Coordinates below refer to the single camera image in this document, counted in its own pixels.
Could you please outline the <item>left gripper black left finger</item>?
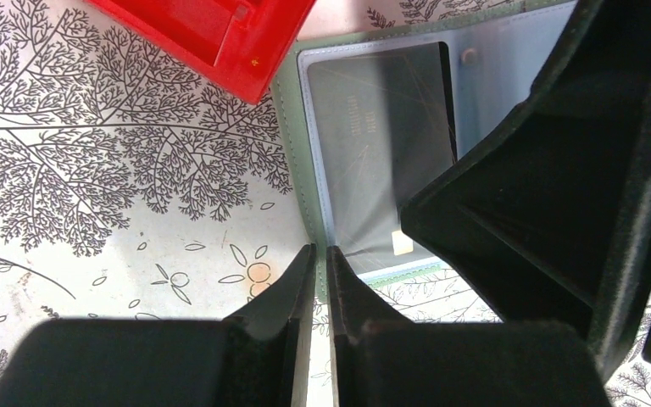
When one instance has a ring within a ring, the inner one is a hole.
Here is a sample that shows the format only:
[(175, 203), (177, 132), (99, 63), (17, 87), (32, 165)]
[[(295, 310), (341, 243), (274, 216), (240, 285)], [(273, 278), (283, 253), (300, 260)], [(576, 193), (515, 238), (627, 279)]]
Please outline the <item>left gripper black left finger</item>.
[(223, 406), (305, 406), (317, 249), (303, 246), (282, 276), (228, 315)]

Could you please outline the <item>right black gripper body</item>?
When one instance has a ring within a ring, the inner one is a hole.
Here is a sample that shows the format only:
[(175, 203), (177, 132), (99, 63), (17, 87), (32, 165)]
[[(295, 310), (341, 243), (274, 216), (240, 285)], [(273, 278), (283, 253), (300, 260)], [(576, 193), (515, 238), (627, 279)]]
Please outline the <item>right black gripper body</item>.
[(504, 321), (557, 320), (609, 378), (651, 290), (651, 1), (580, 1), (516, 105), (402, 211)]

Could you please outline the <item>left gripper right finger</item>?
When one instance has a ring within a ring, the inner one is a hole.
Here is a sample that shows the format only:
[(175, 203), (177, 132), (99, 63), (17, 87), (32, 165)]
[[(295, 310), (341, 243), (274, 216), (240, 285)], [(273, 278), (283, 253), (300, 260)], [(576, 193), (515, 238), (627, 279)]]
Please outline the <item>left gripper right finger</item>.
[(384, 352), (371, 338), (389, 328), (409, 326), (412, 320), (395, 310), (353, 271), (337, 246), (326, 250), (334, 374), (340, 406), (383, 406), (381, 368), (375, 357)]

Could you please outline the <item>dark grey credit card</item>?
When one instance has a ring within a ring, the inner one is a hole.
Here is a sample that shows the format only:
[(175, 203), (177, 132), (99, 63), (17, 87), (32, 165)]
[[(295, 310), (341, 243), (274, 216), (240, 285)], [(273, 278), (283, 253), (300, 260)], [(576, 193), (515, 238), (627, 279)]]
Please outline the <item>dark grey credit card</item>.
[(448, 62), (432, 42), (306, 70), (326, 241), (358, 274), (430, 257), (400, 211), (457, 158)]

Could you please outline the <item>grey-green card holder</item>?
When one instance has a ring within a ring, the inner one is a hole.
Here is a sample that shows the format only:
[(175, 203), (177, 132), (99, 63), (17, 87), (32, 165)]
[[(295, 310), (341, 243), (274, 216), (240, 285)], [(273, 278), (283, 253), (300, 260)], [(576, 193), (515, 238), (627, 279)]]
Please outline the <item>grey-green card holder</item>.
[(515, 1), (296, 43), (272, 95), (310, 236), (367, 282), (444, 270), (400, 209), (528, 98), (574, 7)]

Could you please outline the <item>red plastic bin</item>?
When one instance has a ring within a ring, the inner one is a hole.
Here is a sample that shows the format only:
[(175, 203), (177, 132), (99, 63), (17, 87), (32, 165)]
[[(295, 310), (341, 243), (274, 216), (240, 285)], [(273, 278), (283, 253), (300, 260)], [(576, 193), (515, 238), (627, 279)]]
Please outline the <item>red plastic bin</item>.
[(255, 104), (314, 0), (96, 0), (93, 6)]

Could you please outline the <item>floral table mat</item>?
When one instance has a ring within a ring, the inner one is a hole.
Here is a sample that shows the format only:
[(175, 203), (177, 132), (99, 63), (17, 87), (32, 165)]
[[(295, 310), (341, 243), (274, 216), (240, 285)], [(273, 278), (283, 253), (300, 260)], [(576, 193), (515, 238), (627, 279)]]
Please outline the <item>floral table mat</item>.
[(244, 103), (83, 1), (0, 1), (0, 380), (34, 326), (220, 319), (314, 223), (285, 87)]

